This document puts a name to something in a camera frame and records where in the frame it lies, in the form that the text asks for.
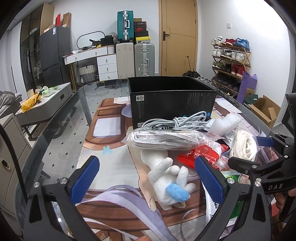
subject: teal suitcase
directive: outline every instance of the teal suitcase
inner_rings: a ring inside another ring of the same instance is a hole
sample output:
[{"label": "teal suitcase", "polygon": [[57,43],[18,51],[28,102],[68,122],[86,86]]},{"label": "teal suitcase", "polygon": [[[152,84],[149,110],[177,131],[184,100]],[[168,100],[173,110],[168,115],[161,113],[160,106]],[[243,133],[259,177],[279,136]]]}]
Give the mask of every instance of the teal suitcase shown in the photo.
[{"label": "teal suitcase", "polygon": [[133,42],[133,11],[121,11],[117,13],[118,43]]}]

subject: gray suitcase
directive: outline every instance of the gray suitcase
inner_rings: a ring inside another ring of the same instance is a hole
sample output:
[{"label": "gray suitcase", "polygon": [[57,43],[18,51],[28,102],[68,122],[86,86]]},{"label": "gray suitcase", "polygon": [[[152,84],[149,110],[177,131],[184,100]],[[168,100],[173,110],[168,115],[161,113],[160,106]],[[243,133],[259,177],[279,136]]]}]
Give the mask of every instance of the gray suitcase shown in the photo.
[{"label": "gray suitcase", "polygon": [[133,43],[122,43],[116,45],[116,62],[119,79],[135,77]]},{"label": "gray suitcase", "polygon": [[135,45],[135,72],[136,77],[154,76],[155,48],[154,44],[142,43]]}]

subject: dark gray refrigerator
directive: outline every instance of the dark gray refrigerator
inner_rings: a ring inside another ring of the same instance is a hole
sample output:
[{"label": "dark gray refrigerator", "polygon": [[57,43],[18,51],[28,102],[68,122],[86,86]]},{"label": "dark gray refrigerator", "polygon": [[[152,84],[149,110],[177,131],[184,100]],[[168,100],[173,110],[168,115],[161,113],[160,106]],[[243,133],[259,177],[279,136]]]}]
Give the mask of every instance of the dark gray refrigerator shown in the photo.
[{"label": "dark gray refrigerator", "polygon": [[71,82],[70,68],[65,65],[63,58],[69,52],[69,28],[56,26],[40,36],[41,65],[47,87]]}]

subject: purple bag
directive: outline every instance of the purple bag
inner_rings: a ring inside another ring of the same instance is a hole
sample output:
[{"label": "purple bag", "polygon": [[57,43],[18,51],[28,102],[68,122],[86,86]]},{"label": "purple bag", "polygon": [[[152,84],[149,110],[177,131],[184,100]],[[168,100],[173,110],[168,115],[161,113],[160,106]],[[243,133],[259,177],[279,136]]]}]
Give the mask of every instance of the purple bag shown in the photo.
[{"label": "purple bag", "polygon": [[247,88],[255,90],[256,85],[257,85],[257,75],[254,74],[252,76],[247,71],[245,71],[242,77],[239,93],[237,95],[237,101],[242,104],[244,102]]}]

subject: gold handle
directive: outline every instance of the gold handle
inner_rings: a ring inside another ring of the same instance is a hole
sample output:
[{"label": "gold handle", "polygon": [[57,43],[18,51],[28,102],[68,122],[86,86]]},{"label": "gold handle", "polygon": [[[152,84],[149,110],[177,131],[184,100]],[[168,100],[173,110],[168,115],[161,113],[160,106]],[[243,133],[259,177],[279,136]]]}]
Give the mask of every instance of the gold handle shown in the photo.
[{"label": "gold handle", "polygon": [[1,163],[4,166],[4,168],[6,168],[8,171],[10,171],[10,165],[5,160],[2,159]]}]

